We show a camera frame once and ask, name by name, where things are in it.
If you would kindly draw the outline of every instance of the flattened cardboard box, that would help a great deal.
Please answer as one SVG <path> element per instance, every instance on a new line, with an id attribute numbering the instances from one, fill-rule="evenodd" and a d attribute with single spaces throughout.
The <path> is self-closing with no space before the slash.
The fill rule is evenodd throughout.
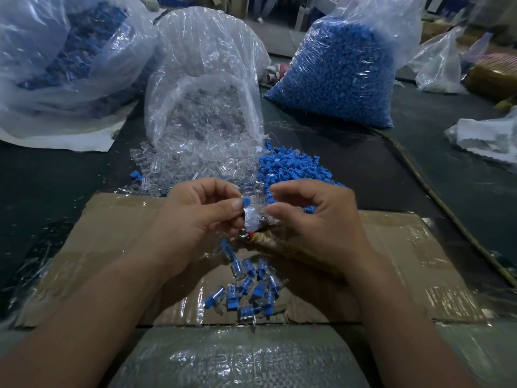
<path id="1" fill-rule="evenodd" d="M 38 325 L 88 278 L 123 255 L 149 228 L 164 201 L 113 193 L 94 195 L 47 274 L 23 306 L 17 325 Z M 372 246 L 391 260 L 415 302 L 430 318 L 461 322 L 484 319 L 472 293 L 419 216 L 360 211 L 360 217 Z M 288 241 L 303 243 L 295 238 Z M 209 293 L 233 281 L 222 256 L 201 258 L 218 242 L 216 236 L 202 242 L 200 258 L 163 287 L 141 324 L 237 322 L 236 312 L 220 316 L 213 308 L 203 308 Z M 239 249 L 237 255 L 252 260 L 263 257 L 263 250 L 254 250 L 252 244 L 247 248 Z M 289 279 L 277 300 L 277 304 L 285 304 L 287 308 L 270 320 L 258 318 L 258 323 L 360 322 L 358 306 L 344 280 L 293 259 L 279 256 L 268 259 L 280 278 Z"/>

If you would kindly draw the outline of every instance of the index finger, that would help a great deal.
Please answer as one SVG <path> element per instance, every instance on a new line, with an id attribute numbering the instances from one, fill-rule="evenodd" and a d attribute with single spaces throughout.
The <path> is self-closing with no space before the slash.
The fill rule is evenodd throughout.
<path id="1" fill-rule="evenodd" d="M 210 197 L 215 197 L 216 200 L 240 197 L 240 192 L 235 185 L 218 178 L 200 178 L 189 181 L 189 183 L 191 183 L 192 188 L 196 191 L 203 204 L 206 202 L 206 199 Z"/>
<path id="2" fill-rule="evenodd" d="M 328 184 L 315 179 L 294 179 L 271 185 L 269 190 L 275 200 L 300 207 L 319 206 Z"/>

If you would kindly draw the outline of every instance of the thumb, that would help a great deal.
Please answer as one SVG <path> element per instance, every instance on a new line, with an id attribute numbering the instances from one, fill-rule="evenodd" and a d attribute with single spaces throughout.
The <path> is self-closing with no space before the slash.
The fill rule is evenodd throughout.
<path id="1" fill-rule="evenodd" d="M 269 204 L 265 207 L 265 211 L 268 215 L 281 221 L 284 226 L 293 228 L 299 233 L 303 233 L 307 220 L 311 219 L 309 214 L 288 203 Z"/>
<path id="2" fill-rule="evenodd" d="M 212 223 L 224 222 L 242 215 L 242 199 L 221 200 L 214 204 L 206 204 L 202 210 L 202 222 L 206 227 Z"/>

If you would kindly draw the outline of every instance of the person's right hand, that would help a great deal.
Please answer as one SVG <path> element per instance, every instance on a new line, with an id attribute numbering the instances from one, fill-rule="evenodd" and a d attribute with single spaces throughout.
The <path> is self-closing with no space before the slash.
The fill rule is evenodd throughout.
<path id="1" fill-rule="evenodd" d="M 270 187 L 277 203 L 265 210 L 303 236 L 320 259 L 346 270 L 353 262 L 375 254 L 357 211 L 351 189 L 312 179 L 280 182 Z M 314 214 L 298 207 L 316 206 Z"/>

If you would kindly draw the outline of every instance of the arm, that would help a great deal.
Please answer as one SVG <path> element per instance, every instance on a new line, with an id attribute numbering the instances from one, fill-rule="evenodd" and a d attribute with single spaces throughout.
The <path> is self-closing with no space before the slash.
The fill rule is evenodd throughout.
<path id="1" fill-rule="evenodd" d="M 229 182 L 174 187 L 149 232 L 89 280 L 0 363 L 0 386 L 91 387 L 165 282 L 188 265 L 210 230 L 235 236 L 242 200 Z"/>
<path id="2" fill-rule="evenodd" d="M 373 250 L 354 193 L 313 180 L 271 186 L 269 215 L 294 228 L 347 278 L 386 387 L 476 387 L 387 258 Z M 294 206 L 315 205 L 313 215 Z"/>

